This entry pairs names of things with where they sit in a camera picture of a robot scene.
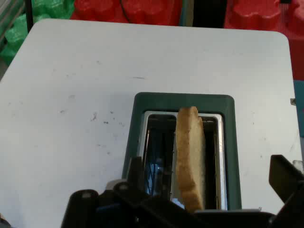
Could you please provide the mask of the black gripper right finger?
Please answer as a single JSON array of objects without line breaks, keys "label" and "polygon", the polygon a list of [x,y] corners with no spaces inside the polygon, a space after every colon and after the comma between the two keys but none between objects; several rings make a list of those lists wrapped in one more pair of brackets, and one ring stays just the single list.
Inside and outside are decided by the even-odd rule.
[{"label": "black gripper right finger", "polygon": [[304,175],[284,156],[272,155],[269,184],[284,203],[271,218],[271,228],[304,226]]}]

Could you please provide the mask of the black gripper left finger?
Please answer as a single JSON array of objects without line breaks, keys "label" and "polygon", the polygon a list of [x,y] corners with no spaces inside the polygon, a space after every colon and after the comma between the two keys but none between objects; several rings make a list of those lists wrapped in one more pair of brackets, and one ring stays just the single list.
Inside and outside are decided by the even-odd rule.
[{"label": "black gripper left finger", "polygon": [[98,194],[79,190],[69,199],[63,228],[183,228],[190,215],[174,203],[143,191],[141,157],[130,161],[126,181]]}]

